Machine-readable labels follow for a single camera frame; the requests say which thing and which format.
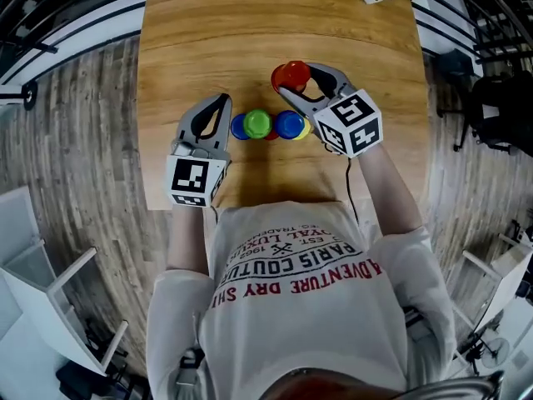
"green cup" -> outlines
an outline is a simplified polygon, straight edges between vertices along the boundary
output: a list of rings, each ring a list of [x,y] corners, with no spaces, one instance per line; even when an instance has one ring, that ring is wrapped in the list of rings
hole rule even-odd
[[[265,110],[251,110],[244,117],[244,132],[252,139],[263,139],[272,130],[272,119]]]

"cable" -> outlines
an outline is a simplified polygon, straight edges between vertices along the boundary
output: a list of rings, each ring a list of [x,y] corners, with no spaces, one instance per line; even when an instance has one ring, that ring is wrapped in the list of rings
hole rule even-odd
[[[324,142],[324,148],[326,151],[332,154],[341,155],[338,151],[328,148],[327,144]],[[348,191],[348,198],[350,198],[351,208],[353,209],[354,215],[356,215],[357,225],[359,225],[359,216],[357,215],[356,205],[353,203],[353,198],[351,198],[351,189],[350,189],[350,169],[351,169],[351,159],[348,158],[348,167],[346,168],[346,190]]]
[[[356,205],[353,204],[353,198],[351,198],[350,169],[351,169],[351,158],[348,158],[348,167],[346,168],[346,190],[348,191],[348,198],[350,198],[351,208],[353,209],[354,215],[356,215],[357,225],[359,225],[359,217],[357,216]]]

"plastic cup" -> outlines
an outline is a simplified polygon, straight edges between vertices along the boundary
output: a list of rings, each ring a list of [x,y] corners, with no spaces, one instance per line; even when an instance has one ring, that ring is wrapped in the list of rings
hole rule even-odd
[[[244,117],[246,114],[238,114],[236,115],[232,120],[232,135],[240,139],[241,141],[246,141],[247,139],[250,139],[250,137],[247,135],[246,132],[244,132]]]
[[[303,92],[310,78],[311,70],[305,62],[290,61],[285,65],[276,67],[270,80],[276,92],[279,92],[280,86]]]
[[[263,139],[272,130],[272,119],[265,110],[251,110],[244,117],[244,132],[251,139]]]
[[[291,110],[280,112],[274,122],[274,129],[283,139],[297,138],[303,132],[305,126],[304,118]]]
[[[311,132],[311,123],[306,118],[303,119],[306,126],[303,128],[301,133],[293,139],[293,141],[300,141],[300,139],[305,138]]]
[[[276,116],[270,115],[270,117],[272,119],[272,130],[268,135],[265,136],[265,141],[273,141],[274,139],[278,139],[280,137],[274,128],[274,126],[276,126]]]

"floor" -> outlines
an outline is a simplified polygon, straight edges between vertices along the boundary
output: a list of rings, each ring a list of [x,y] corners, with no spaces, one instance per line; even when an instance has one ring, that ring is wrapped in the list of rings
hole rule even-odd
[[[90,246],[97,258],[75,277],[67,295],[103,330],[122,319],[128,363],[144,374],[146,316],[154,277],[164,268],[169,214],[149,212],[142,193],[137,150],[138,38],[108,45],[39,80],[37,105],[0,117],[0,193],[27,184],[48,253],[61,271]],[[438,118],[437,103],[458,106],[456,95],[426,61],[431,120],[430,173],[421,203],[452,296],[480,318],[493,288],[465,265],[463,248],[487,261],[493,239],[512,218],[526,222],[533,207],[533,159],[477,146],[469,136],[453,152],[457,116]],[[359,208],[364,230],[373,215]],[[458,324],[458,338],[466,328]]]

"desk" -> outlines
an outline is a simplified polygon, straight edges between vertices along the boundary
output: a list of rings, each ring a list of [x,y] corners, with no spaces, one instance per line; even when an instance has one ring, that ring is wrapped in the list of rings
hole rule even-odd
[[[409,0],[147,0],[137,80],[142,178],[149,209],[169,209],[166,155],[180,116],[216,93],[232,115],[287,109],[272,70],[292,59],[342,70],[383,113],[385,145],[415,196],[426,180],[428,121],[421,46]],[[215,204],[346,199],[347,161],[309,135],[301,141],[237,141]],[[353,196],[367,198],[361,173]]]

